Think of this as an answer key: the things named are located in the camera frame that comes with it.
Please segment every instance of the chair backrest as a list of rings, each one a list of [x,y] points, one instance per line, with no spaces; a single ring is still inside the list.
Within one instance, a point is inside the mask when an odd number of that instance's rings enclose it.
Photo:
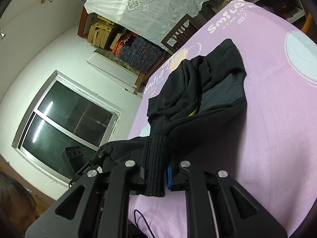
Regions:
[[[162,40],[161,44],[172,52],[176,52],[182,47],[196,32],[198,31],[197,24],[195,24],[192,17],[186,14],[172,30]],[[173,39],[176,43],[171,46],[167,42]]]

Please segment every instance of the window frame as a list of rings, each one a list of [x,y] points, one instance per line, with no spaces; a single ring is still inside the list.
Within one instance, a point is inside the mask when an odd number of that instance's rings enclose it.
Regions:
[[[62,133],[68,135],[72,139],[84,144],[85,146],[97,151],[98,147],[90,144],[89,142],[83,140],[82,138],[74,135],[73,133],[69,132],[62,126],[55,123],[53,120],[45,116],[43,113],[41,113],[38,110],[38,107],[44,100],[47,93],[50,91],[50,89],[53,87],[53,85],[56,83],[56,81],[60,82],[67,88],[71,89],[72,91],[76,92],[80,96],[86,98],[87,100],[91,101],[92,103],[100,106],[101,108],[109,111],[112,113],[111,120],[109,122],[108,126],[112,126],[111,128],[107,128],[105,131],[105,134],[101,140],[100,145],[105,144],[108,142],[112,134],[114,133],[114,130],[117,126],[117,123],[119,121],[119,118],[121,116],[122,110],[120,110],[118,107],[113,105],[112,103],[104,100],[97,94],[94,94],[90,90],[86,89],[82,85],[74,82],[64,74],[60,73],[59,71],[54,71],[54,73],[48,78],[48,80],[44,83],[44,85],[40,88],[39,92],[35,95],[34,99],[30,103],[30,106],[26,110],[20,125],[16,131],[15,137],[12,142],[12,147],[19,152],[20,155],[22,155],[29,163],[31,163],[35,168],[37,168],[42,173],[46,174],[48,177],[52,178],[53,180],[57,181],[58,183],[68,187],[68,183],[70,182],[70,179],[66,176],[63,176],[62,174],[56,172],[49,166],[45,165],[43,162],[41,162],[39,159],[37,159],[35,156],[33,156],[29,151],[27,151],[23,146],[23,142],[25,140],[25,137],[28,133],[29,128],[31,127],[31,124],[35,118],[36,115],[39,115],[43,120],[45,120],[47,123],[61,131]]]

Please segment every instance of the dark hair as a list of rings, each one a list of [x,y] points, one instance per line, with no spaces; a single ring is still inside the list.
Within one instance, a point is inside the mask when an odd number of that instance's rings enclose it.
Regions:
[[[11,214],[13,195],[26,198],[31,209],[35,210],[36,203],[28,190],[0,169],[0,208],[7,217]]]

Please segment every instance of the clothes pile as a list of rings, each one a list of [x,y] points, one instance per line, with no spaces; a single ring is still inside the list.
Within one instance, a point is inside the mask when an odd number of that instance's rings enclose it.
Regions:
[[[188,154],[246,109],[245,76],[239,50],[231,39],[226,39],[207,56],[183,60],[159,95],[149,99],[146,196],[164,196],[164,172],[171,151]],[[111,141],[101,146],[109,151],[102,170],[111,171],[130,159],[134,150],[144,149],[147,138]]]

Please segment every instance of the black cable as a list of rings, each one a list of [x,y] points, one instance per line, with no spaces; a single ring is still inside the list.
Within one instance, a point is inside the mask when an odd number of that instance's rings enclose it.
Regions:
[[[128,228],[128,235],[129,235],[131,238],[133,238],[133,237],[132,237],[132,234],[131,234],[130,231],[129,231],[129,228]]]
[[[154,236],[154,234],[153,234],[153,232],[152,232],[152,230],[151,230],[149,224],[147,223],[147,221],[146,221],[144,215],[142,215],[142,213],[141,213],[139,210],[135,209],[135,210],[134,210],[134,222],[135,222],[135,225],[137,226],[137,228],[140,230],[140,228],[139,228],[139,226],[138,226],[138,224],[137,224],[138,221],[137,221],[137,218],[136,218],[136,216],[135,216],[135,212],[138,212],[138,213],[141,215],[141,217],[143,218],[143,220],[144,220],[144,222],[145,222],[145,224],[146,224],[147,229],[150,231],[152,237],[155,238],[155,236]]]

